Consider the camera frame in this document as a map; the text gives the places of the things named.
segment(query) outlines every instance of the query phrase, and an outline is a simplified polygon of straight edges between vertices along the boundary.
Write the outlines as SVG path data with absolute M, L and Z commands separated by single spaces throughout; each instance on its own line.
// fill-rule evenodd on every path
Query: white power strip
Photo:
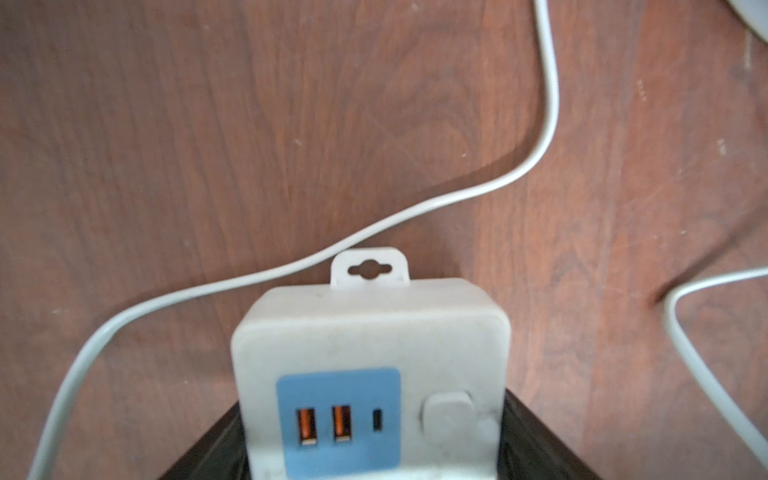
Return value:
M 391 270 L 349 274 L 371 259 Z M 410 280 L 394 248 L 270 290 L 232 337 L 251 475 L 496 478 L 509 333 L 480 288 Z

